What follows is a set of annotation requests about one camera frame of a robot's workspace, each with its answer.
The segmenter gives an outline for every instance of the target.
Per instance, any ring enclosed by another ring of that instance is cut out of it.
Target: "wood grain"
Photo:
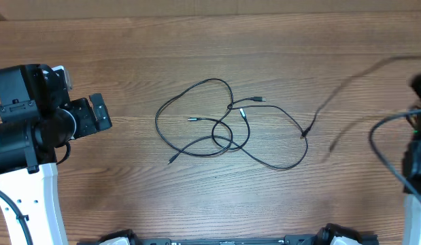
[[[102,93],[112,117],[110,130],[72,142],[71,158],[59,166],[71,243],[125,228],[142,238],[253,238],[339,223],[400,244],[402,186],[370,151],[367,134],[381,117],[414,102],[407,84],[421,60],[353,81],[321,113],[304,162],[290,171],[267,169],[242,152],[180,155],[167,165],[175,151],[158,136],[154,114],[195,82],[217,77],[235,99],[265,96],[305,128],[344,78],[402,54],[421,54],[421,12],[0,22],[0,68],[64,65],[74,81],[72,99]],[[161,129],[184,146],[212,127],[186,118],[219,117],[228,101],[220,84],[198,87],[163,112]],[[238,113],[226,122],[241,141],[246,130]],[[284,116],[246,113],[252,154],[282,165],[301,156],[299,132]],[[399,121],[376,139],[399,167],[410,137]],[[205,142],[195,150],[212,147]],[[8,244],[3,222],[0,213],[0,244]]]
[[[0,20],[421,11],[421,0],[0,0]]]

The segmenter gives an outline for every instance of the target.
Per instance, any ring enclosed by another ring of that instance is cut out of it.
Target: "white bracket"
[[[15,202],[23,215],[29,215],[27,226],[34,245],[68,245],[59,207],[57,177],[56,163],[40,165],[35,174],[29,174],[27,169],[0,174],[0,191]],[[0,208],[11,243],[27,244],[15,213],[1,198]]]
[[[421,203],[414,195],[405,198],[405,230],[402,245],[421,245]]]

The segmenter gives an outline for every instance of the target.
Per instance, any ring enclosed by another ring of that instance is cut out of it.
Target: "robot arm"
[[[64,67],[0,70],[0,191],[24,215],[0,198],[12,244],[68,244],[54,149],[112,126],[100,94],[90,96],[92,110],[85,98],[70,101],[71,89]]]
[[[421,74],[412,80],[411,87],[421,102]],[[402,160],[402,172],[417,193],[411,193],[407,187],[404,188],[404,193],[409,195],[405,198],[405,230],[402,245],[421,245],[421,203],[414,195],[421,196],[421,114],[407,119],[415,131]]]

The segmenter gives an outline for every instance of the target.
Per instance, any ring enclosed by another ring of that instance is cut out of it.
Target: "cable plug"
[[[240,108],[240,115],[243,117],[243,119],[246,119],[246,113],[244,112],[244,110],[242,108]]]
[[[194,121],[198,121],[198,120],[203,120],[202,118],[188,118],[189,122],[194,122]]]
[[[262,101],[266,101],[266,98],[264,98],[264,97],[253,97],[252,100],[262,102]]]
[[[177,154],[175,154],[173,157],[171,157],[171,159],[168,162],[168,165],[171,164],[172,162],[175,161],[175,159],[180,155],[180,152],[178,152]]]

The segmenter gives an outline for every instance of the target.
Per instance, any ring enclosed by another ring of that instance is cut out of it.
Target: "black cable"
[[[386,166],[388,168],[388,170],[390,170],[390,172],[399,180],[401,181],[405,187],[407,187],[407,189],[411,192],[411,194],[413,194],[416,199],[420,202],[421,204],[421,195],[419,195],[419,193],[417,192],[417,190],[414,188],[414,186],[408,182],[407,179],[405,179],[404,176],[402,176],[392,165],[392,163],[380,152],[380,150],[377,148],[374,140],[373,140],[373,134],[375,133],[375,131],[381,127],[383,124],[388,123],[392,120],[396,120],[402,117],[406,117],[406,116],[411,116],[411,115],[416,115],[416,114],[421,114],[421,109],[419,110],[412,110],[409,112],[404,112],[404,113],[400,113],[400,114],[395,114],[392,116],[388,116],[384,119],[382,119],[381,121],[379,121],[377,124],[375,124],[372,129],[369,132],[369,143],[371,145],[372,151],[377,155],[377,157],[381,160],[381,162],[384,164],[384,166]]]
[[[69,144],[69,142],[66,142],[65,146],[67,147],[67,151],[65,152],[65,156],[63,156],[62,160],[57,162],[56,165],[59,165],[59,164],[65,162],[69,158],[69,155],[71,155],[71,145]]]
[[[194,156],[194,157],[209,157],[209,156],[214,156],[214,155],[217,155],[217,154],[220,154],[220,153],[223,153],[223,152],[226,152],[229,148],[230,148],[230,146],[231,146],[231,144],[233,143],[233,134],[232,134],[232,131],[231,131],[231,129],[230,129],[230,127],[227,127],[227,129],[230,131],[230,137],[231,137],[231,140],[230,140],[230,142],[229,142],[229,144],[227,144],[223,149],[221,149],[221,150],[219,150],[219,151],[217,151],[217,152],[213,152],[213,153],[209,153],[209,154],[196,154],[196,153],[192,153],[192,152],[187,152],[187,151],[185,151],[185,150],[182,150],[182,149],[180,149],[180,148],[178,148],[178,147],[176,147],[176,146],[174,146],[171,142],[169,142],[168,140],[167,140],[167,138],[165,138],[165,136],[163,136],[163,134],[162,134],[162,132],[161,132],[161,130],[158,128],[158,117],[160,116],[160,114],[163,112],[163,110],[164,109],[166,109],[171,103],[173,103],[175,100],[177,100],[177,99],[179,99],[181,96],[183,96],[184,94],[186,94],[189,90],[191,90],[192,88],[194,88],[194,87],[196,87],[196,86],[199,86],[199,85],[201,85],[201,84],[205,84],[206,82],[210,82],[210,81],[217,81],[217,82],[222,82],[223,84],[225,84],[225,86],[229,89],[229,92],[230,92],[230,99],[231,99],[231,104],[233,104],[233,101],[234,101],[234,99],[233,99],[233,92],[232,92],[232,90],[231,90],[231,87],[229,86],[229,84],[227,84],[224,80],[221,80],[221,79],[218,79],[218,78],[209,78],[209,79],[206,79],[206,80],[203,80],[203,81],[201,81],[201,82],[198,82],[198,83],[196,83],[196,84],[194,84],[194,85],[192,85],[192,86],[190,86],[188,89],[186,89],[183,93],[181,93],[181,94],[179,94],[179,95],[177,95],[177,96],[175,96],[174,98],[172,98],[172,99],[170,99],[170,100],[168,100],[167,102],[165,102],[159,109],[158,109],[158,111],[157,111],[157,113],[156,113],[156,116],[154,117],[154,123],[156,124],[156,130],[157,130],[157,133],[161,136],[161,138],[170,146],[170,147],[172,147],[172,148],[174,148],[174,149],[176,149],[177,151],[179,151],[180,153],[184,153],[184,154],[188,154],[188,155],[190,155],[190,156]],[[222,118],[221,119],[219,119],[219,121],[221,121],[221,120],[223,120],[225,117],[227,117],[229,114],[230,114],[230,112],[231,112],[231,110],[227,110],[227,112],[224,114],[224,116],[222,116]]]
[[[313,116],[313,120],[311,121],[310,125],[304,130],[303,132],[303,137],[307,136],[307,134],[310,132],[311,128],[313,127],[314,123],[316,122],[316,119],[319,115],[319,112],[325,108],[325,106],[332,100],[334,99],[334,97],[342,90],[344,89],[347,85],[349,85],[349,83],[351,83],[353,80],[357,79],[357,78],[361,78],[365,75],[368,75],[374,71],[377,71],[381,68],[383,68],[386,65],[389,65],[395,61],[405,61],[405,60],[416,60],[416,59],[421,59],[421,55],[403,55],[403,56],[393,56],[393,57],[388,57],[385,59],[382,59],[378,62],[376,62],[375,64],[373,64],[372,66],[370,66],[369,68],[360,71],[352,76],[349,76],[345,79],[343,79],[341,81],[340,86],[338,86],[337,88],[335,88],[333,90],[333,92],[331,92],[331,94],[328,96],[328,98],[325,99],[325,101],[319,105],[318,109],[314,112],[314,116]]]
[[[20,209],[17,207],[17,205],[2,191],[0,191],[0,198],[4,200],[4,202],[11,207],[11,209],[14,211],[15,215],[17,216],[18,221],[20,222],[22,232],[24,233],[24,236],[26,238],[27,245],[33,245],[32,237],[29,231],[29,227],[26,223],[26,217],[22,214]]]
[[[161,112],[166,108],[166,107],[168,107],[172,102],[174,102],[176,99],[179,99],[181,96],[183,96],[185,93],[187,93],[190,89],[192,89],[192,88],[194,88],[194,87],[196,87],[196,86],[198,86],[198,85],[200,85],[200,84],[203,84],[203,83],[206,83],[206,82],[209,82],[209,81],[212,81],[212,80],[215,80],[215,81],[219,81],[219,82],[222,82],[222,83],[224,83],[224,85],[226,85],[227,86],[227,88],[229,89],[229,92],[230,92],[230,96],[231,96],[231,102],[230,102],[230,104],[228,104],[227,105],[227,112],[226,112],[226,114],[221,118],[221,119],[219,119],[219,120],[216,120],[216,119],[213,119],[213,118],[189,118],[188,120],[189,121],[200,121],[200,120],[210,120],[210,121],[213,121],[213,122],[215,122],[215,125],[213,126],[213,128],[212,128],[212,134],[211,135],[209,135],[209,136],[205,136],[205,137],[200,137],[199,139],[197,139],[197,140],[195,140],[195,141],[193,141],[193,142],[191,142],[191,143],[189,143],[189,144],[187,144],[185,147],[183,147],[183,148],[178,148],[178,147],[176,147],[176,146],[174,146],[172,143],[170,143],[164,136],[163,136],[163,134],[161,133],[161,131],[160,131],[160,129],[158,128],[158,117],[161,115]],[[259,163],[262,163],[263,165],[266,165],[267,167],[270,167],[270,168],[273,168],[273,169],[280,169],[280,170],[287,170],[287,169],[291,169],[291,168],[293,168],[293,167],[295,167],[295,166],[297,166],[303,159],[304,159],[304,157],[305,157],[305,155],[307,154],[307,151],[308,151],[308,141],[307,141],[307,138],[306,137],[304,137],[304,140],[305,140],[305,152],[304,152],[304,154],[303,154],[303,156],[296,162],[296,163],[294,163],[294,164],[292,164],[291,166],[288,166],[288,167],[280,167],[280,166],[275,166],[275,165],[271,165],[271,164],[269,164],[269,163],[266,163],[266,162],[264,162],[264,161],[262,161],[262,160],[260,160],[260,159],[258,159],[258,158],[256,158],[255,156],[253,156],[252,154],[250,154],[248,151],[246,151],[245,149],[243,149],[243,147],[247,144],[247,142],[248,142],[248,140],[250,139],[250,134],[251,134],[251,130],[250,130],[250,125],[249,125],[249,123],[248,123],[248,120],[247,120],[247,118],[246,118],[246,114],[245,114],[245,112],[243,111],[243,109],[244,108],[277,108],[277,109],[279,109],[280,111],[282,111],[285,115],[287,115],[287,117],[289,117],[293,122],[294,122],[294,124],[298,127],[298,129],[299,129],[299,131],[302,133],[303,132],[303,130],[302,130],[302,128],[301,128],[301,126],[299,125],[299,123],[291,116],[291,115],[289,115],[286,111],[284,111],[282,108],[279,108],[279,107],[277,107],[276,105],[245,105],[245,106],[241,106],[241,107],[238,107],[238,108],[234,108],[233,106],[234,106],[234,104],[236,104],[236,103],[239,103],[239,102],[242,102],[242,101],[266,101],[266,99],[265,98],[263,98],[263,97],[248,97],[248,98],[244,98],[244,99],[240,99],[240,100],[238,100],[238,101],[233,101],[233,92],[232,92],[232,90],[231,90],[231,88],[230,88],[230,86],[224,81],[224,80],[221,80],[221,79],[217,79],[217,78],[210,78],[210,79],[207,79],[207,80],[204,80],[204,81],[201,81],[201,82],[198,82],[198,83],[196,83],[196,84],[194,84],[194,85],[192,85],[191,87],[189,87],[188,89],[186,89],[183,93],[181,93],[181,94],[179,94],[179,95],[177,95],[177,96],[175,96],[174,98],[172,98],[172,99],[170,99],[170,100],[168,100],[167,102],[165,102],[160,108],[159,108],[159,110],[157,111],[157,113],[156,113],[156,116],[155,116],[155,125],[156,125],[156,130],[157,130],[157,132],[158,132],[158,134],[162,137],[162,139],[163,140],[165,140],[165,142],[167,142],[168,143],[168,145],[170,145],[170,147],[172,147],[172,148],[174,148],[174,149],[176,149],[177,151],[178,151],[178,153],[177,154],[175,154],[173,157],[171,157],[171,159],[169,160],[169,163],[168,164],[171,164],[172,162],[174,162],[175,161],[175,159],[181,154],[181,153],[185,153],[185,154],[189,154],[189,155],[191,155],[191,156],[196,156],[196,157],[208,157],[208,156],[213,156],[213,155],[216,155],[216,154],[222,154],[222,153],[224,153],[224,152],[226,152],[226,151],[228,151],[228,150],[242,150],[244,153],[246,153],[249,157],[251,157],[251,158],[253,158],[254,160],[256,160],[256,161],[258,161]],[[242,116],[242,118],[244,119],[244,121],[245,121],[245,124],[246,124],[246,126],[247,126],[247,128],[248,128],[248,136],[247,136],[247,138],[246,138],[246,140],[242,143],[242,144],[237,144],[237,143],[235,143],[234,141],[233,141],[233,132],[232,132],[232,130],[231,130],[231,128],[226,124],[226,123],[224,123],[222,120],[226,117],[226,116],[228,116],[228,114],[232,111],[232,110],[240,110],[240,112],[241,112],[241,116]],[[215,133],[214,133],[214,131],[215,131],[215,128],[216,128],[216,126],[218,126],[219,124],[221,124],[222,126],[224,126],[224,127],[226,127],[229,131],[230,131],[230,138],[227,138],[227,137],[222,137],[222,136],[219,136],[219,135],[215,135]],[[186,149],[189,147],[189,146],[192,146],[193,144],[196,144],[196,143],[198,143],[198,142],[200,142],[200,141],[203,141],[203,140],[207,140],[207,139],[212,139],[219,147],[221,147],[221,149],[222,150],[219,150],[218,152],[213,152],[213,153],[211,153],[211,154],[196,154],[196,153],[191,153],[191,152],[188,152],[188,151],[186,151]],[[226,141],[228,141],[229,143],[226,145],[226,146],[223,146],[222,144],[220,144],[216,139],[222,139],[222,140],[226,140]]]

